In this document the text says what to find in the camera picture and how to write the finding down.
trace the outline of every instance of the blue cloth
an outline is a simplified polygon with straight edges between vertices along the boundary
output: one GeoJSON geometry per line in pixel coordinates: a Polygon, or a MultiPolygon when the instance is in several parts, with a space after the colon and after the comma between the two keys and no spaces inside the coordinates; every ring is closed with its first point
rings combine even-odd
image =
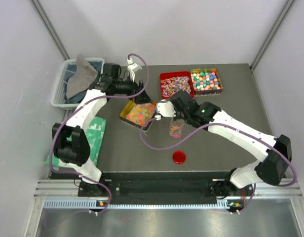
{"type": "MultiPolygon", "coordinates": [[[[90,65],[92,65],[97,72],[101,72],[102,70],[102,62],[90,62],[90,65]]],[[[76,65],[68,65],[67,70],[65,71],[64,75],[64,81],[68,82],[70,77],[72,77],[76,72],[76,65]]],[[[67,84],[64,84],[64,98],[66,100],[67,104],[77,104],[81,102],[85,95],[86,95],[87,90],[80,92],[79,94],[76,94],[73,96],[71,99],[67,98],[67,84]]]]}

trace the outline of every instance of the green towel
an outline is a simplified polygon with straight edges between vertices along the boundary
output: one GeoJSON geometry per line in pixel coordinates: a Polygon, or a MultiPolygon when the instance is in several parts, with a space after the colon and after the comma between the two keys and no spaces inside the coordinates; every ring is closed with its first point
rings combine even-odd
{"type": "MultiPolygon", "coordinates": [[[[86,131],[86,138],[91,149],[90,158],[95,165],[97,165],[98,153],[101,148],[103,141],[104,131],[106,127],[106,120],[103,118],[95,117],[88,126],[86,131]]],[[[47,157],[45,164],[49,163],[49,156],[47,157]]],[[[59,158],[54,155],[52,157],[52,165],[56,167],[69,167],[67,163],[62,162],[59,158]]]]}

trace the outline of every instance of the metal floor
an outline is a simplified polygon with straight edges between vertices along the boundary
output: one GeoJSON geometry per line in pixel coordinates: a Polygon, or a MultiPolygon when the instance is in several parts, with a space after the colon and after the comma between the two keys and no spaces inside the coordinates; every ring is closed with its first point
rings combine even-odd
{"type": "Polygon", "coordinates": [[[45,209],[37,237],[299,237],[289,200],[254,200],[241,215],[222,210],[107,210],[103,215],[79,213],[55,230],[70,209],[45,209]]]}

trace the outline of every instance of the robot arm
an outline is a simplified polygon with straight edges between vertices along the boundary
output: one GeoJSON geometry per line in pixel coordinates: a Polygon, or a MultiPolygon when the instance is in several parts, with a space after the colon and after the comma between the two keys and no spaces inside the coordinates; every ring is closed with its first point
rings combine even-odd
{"type": "MultiPolygon", "coordinates": [[[[103,183],[103,177],[102,172],[89,158],[90,146],[85,134],[89,124],[95,118],[98,111],[108,102],[108,99],[98,99],[87,105],[85,103],[95,97],[104,95],[126,94],[129,96],[136,94],[144,87],[143,82],[140,81],[139,84],[134,82],[134,75],[139,67],[141,66],[138,64],[130,64],[128,70],[131,78],[123,80],[116,78],[119,65],[104,64],[100,81],[90,86],[86,96],[76,110],[80,109],[80,107],[84,108],[79,111],[78,116],[72,117],[66,123],[56,140],[54,155],[80,173],[84,187],[92,190],[94,195],[100,194],[102,188],[84,177],[101,183],[103,183]]],[[[144,104],[151,102],[151,99],[144,91],[136,96],[134,101],[136,104],[144,104]]],[[[54,124],[52,137],[54,137],[59,126],[59,123],[54,124]]]]}
{"type": "MultiPolygon", "coordinates": [[[[288,137],[281,135],[279,138],[276,138],[263,134],[235,120],[210,102],[204,102],[201,105],[197,104],[185,91],[179,91],[170,99],[160,101],[157,104],[157,112],[163,117],[183,119],[187,124],[195,128],[208,123],[230,125],[263,140],[279,150],[289,161],[292,159],[290,139],[288,137]]],[[[225,181],[219,185],[219,190],[214,191],[216,194],[219,193],[223,194],[222,196],[226,196],[232,194],[233,191],[258,182],[266,182],[271,185],[278,185],[280,183],[288,165],[279,154],[270,151],[262,143],[239,133],[238,130],[234,131],[218,125],[207,127],[205,130],[227,138],[247,150],[257,159],[257,161],[245,167],[231,170],[226,176],[225,181]]]]}

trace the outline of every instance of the red lid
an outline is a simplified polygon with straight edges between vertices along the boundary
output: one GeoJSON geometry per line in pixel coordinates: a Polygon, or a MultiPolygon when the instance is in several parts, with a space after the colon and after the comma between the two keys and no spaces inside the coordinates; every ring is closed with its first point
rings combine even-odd
{"type": "Polygon", "coordinates": [[[182,164],[182,163],[184,163],[185,160],[186,160],[186,155],[184,152],[181,152],[181,151],[174,152],[173,161],[176,164],[182,164]]]}

